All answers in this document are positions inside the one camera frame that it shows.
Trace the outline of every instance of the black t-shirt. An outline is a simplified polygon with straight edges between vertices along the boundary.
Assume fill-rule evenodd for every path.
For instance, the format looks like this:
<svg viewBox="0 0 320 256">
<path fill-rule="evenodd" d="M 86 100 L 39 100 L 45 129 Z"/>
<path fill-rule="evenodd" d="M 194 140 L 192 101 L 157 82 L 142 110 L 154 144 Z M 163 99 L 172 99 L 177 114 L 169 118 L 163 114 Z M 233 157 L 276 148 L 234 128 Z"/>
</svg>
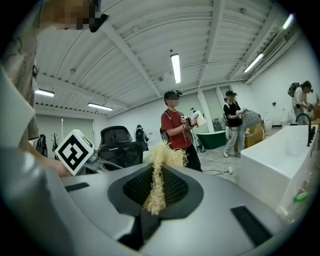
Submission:
<svg viewBox="0 0 320 256">
<path fill-rule="evenodd" d="M 242 125 L 242 120 L 239 118 L 235 118 L 235 119 L 229 119 L 228 115 L 230 114 L 231 116 L 235 116 L 236 115 L 236 111 L 237 110 L 241 110 L 238 103 L 235 101 L 236 104 L 228 104 L 226 102 L 226 104 L 228 104 L 230 106 L 230 109 L 228 108 L 228 106 L 225 104 L 223 107 L 223 111 L 225 113 L 225 116 L 227 117 L 228 120 L 228 125 L 230 127 L 237 127 Z"/>
</svg>

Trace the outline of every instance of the white fiducial marker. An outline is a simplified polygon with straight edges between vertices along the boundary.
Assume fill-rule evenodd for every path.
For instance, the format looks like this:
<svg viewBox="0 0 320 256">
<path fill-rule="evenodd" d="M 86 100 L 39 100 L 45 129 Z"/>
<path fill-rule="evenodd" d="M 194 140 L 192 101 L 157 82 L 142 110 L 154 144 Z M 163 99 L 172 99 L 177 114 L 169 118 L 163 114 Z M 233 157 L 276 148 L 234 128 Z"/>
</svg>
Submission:
<svg viewBox="0 0 320 256">
<path fill-rule="evenodd" d="M 72 130 L 54 151 L 73 176 L 94 153 L 94 145 L 80 131 Z"/>
</svg>

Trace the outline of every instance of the red shirt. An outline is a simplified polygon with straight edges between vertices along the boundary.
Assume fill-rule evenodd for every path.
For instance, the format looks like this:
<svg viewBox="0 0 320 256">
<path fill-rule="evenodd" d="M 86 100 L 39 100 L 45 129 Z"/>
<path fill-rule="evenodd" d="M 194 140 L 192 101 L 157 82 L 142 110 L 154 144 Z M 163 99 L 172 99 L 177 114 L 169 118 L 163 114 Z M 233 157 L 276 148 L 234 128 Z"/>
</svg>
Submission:
<svg viewBox="0 0 320 256">
<path fill-rule="evenodd" d="M 161 129 L 163 131 L 171 130 L 182 125 L 181 116 L 178 112 L 173 112 L 170 109 L 168 109 L 168 112 L 170 113 L 171 121 L 167 113 L 164 112 L 161 116 Z M 186 131 L 184 131 L 184 134 L 181 132 L 175 136 L 170 136 L 169 142 L 171 142 L 170 147 L 172 149 L 186 149 L 192 145 L 191 139 Z"/>
</svg>

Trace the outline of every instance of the office chair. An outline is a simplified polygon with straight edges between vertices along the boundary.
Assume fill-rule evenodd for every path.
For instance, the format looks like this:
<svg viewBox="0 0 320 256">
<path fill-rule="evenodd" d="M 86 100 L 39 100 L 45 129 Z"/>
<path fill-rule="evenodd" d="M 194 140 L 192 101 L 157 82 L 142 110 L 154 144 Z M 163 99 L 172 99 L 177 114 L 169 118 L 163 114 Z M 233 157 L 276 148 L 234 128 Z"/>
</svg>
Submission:
<svg viewBox="0 0 320 256">
<path fill-rule="evenodd" d="M 111 126 L 101 131 L 100 157 L 123 168 L 142 164 L 143 147 L 140 141 L 132 142 L 128 129 Z"/>
</svg>

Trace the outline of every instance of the faucet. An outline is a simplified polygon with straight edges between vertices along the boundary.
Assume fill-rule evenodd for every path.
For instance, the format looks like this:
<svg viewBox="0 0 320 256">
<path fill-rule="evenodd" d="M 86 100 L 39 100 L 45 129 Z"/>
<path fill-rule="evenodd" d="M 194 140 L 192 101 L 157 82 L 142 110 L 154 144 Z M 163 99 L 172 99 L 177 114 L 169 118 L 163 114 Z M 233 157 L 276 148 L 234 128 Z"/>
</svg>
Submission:
<svg viewBox="0 0 320 256">
<path fill-rule="evenodd" d="M 315 136 L 315 132 L 316 132 L 316 128 L 313 127 L 312 130 L 311 130 L 311 119 L 310 117 L 306 114 L 306 113 L 301 113 L 299 114 L 297 117 L 296 117 L 296 120 L 295 122 L 298 121 L 298 119 L 301 117 L 301 116 L 306 116 L 309 120 L 309 127 L 308 127 L 308 143 L 307 143 L 307 147 L 310 147 L 310 143 L 312 142 L 312 140 L 314 139 L 314 136 Z"/>
</svg>

